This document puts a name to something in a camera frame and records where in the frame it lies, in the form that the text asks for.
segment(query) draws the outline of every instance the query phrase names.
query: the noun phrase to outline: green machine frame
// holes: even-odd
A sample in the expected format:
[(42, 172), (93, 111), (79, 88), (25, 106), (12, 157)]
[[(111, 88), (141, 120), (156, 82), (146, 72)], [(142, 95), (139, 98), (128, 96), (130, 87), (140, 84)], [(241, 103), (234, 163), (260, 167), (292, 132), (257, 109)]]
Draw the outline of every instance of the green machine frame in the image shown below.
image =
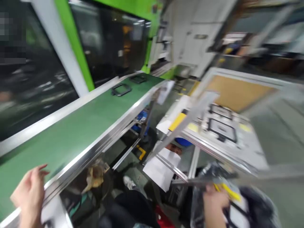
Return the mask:
[[(54, 0), (58, 13), (60, 15), (62, 24), (70, 41), (72, 50), (75, 53), (76, 59), (79, 63), (80, 69), (82, 71), (84, 80), (89, 91), (95, 89), (90, 70), (86, 61), (85, 54), (83, 52), (80, 39), (77, 33), (76, 25), (74, 22), (74, 18), (72, 16), (71, 9), (68, 4), (68, 0)], [(159, 17), (162, 10), (162, 3), (156, 0), (93, 0), (100, 2), (102, 4), (120, 9), (127, 13), (134, 14), (136, 16), (142, 17), (151, 21), (151, 28), (149, 32), (149, 37), (153, 37), (157, 33), (157, 29), (159, 26)], [(150, 68), (147, 67), (147, 63), (149, 61), (150, 51), (151, 51), (152, 41), (148, 41), (146, 57), (144, 65), (141, 70), (145, 73), (150, 72)]]

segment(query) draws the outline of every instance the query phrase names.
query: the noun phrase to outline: person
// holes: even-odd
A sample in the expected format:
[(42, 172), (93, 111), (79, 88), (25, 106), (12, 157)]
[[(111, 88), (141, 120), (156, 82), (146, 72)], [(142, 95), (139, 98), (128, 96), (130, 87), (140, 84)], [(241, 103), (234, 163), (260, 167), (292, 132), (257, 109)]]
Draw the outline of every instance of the person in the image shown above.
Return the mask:
[[(44, 170), (47, 165), (37, 166), (28, 171), (13, 194), (11, 201), (20, 207), (20, 228), (41, 228), (41, 212), (44, 199)], [(147, 199), (135, 183), (127, 176), (123, 182), (128, 191), (118, 195), (111, 208), (99, 219), (98, 227), (153, 227), (159, 228), (156, 215)], [(229, 205), (225, 191), (217, 192), (213, 185), (206, 186), (203, 196), (206, 228), (225, 228), (223, 208)]]

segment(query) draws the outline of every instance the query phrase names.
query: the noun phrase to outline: red object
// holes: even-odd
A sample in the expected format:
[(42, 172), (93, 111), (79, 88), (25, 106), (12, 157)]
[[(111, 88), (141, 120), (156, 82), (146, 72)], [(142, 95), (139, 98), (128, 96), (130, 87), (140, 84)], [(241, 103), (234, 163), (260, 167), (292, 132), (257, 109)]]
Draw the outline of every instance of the red object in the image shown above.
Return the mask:
[(157, 218), (157, 223), (161, 228), (175, 228), (168, 217), (162, 212), (159, 205), (155, 208), (155, 214)]

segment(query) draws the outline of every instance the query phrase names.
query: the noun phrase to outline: blue container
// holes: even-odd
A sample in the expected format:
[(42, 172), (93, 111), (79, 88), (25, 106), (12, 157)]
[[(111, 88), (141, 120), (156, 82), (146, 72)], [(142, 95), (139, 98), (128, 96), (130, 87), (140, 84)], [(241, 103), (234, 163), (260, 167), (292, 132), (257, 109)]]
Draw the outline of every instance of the blue container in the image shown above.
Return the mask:
[(175, 138), (175, 141), (184, 147), (188, 147), (188, 146), (192, 145), (191, 142), (189, 142), (188, 140), (185, 140), (184, 138)]

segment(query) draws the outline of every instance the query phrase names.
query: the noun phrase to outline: cardboard panel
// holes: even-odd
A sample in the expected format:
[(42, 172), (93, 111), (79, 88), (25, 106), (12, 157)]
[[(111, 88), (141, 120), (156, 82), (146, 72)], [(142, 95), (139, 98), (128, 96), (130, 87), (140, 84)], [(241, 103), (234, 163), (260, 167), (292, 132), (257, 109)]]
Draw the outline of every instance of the cardboard panel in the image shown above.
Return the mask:
[(215, 103), (228, 107), (235, 112), (240, 112), (265, 95), (276, 91), (272, 87), (218, 75), (214, 76), (205, 90), (220, 92), (220, 97)]

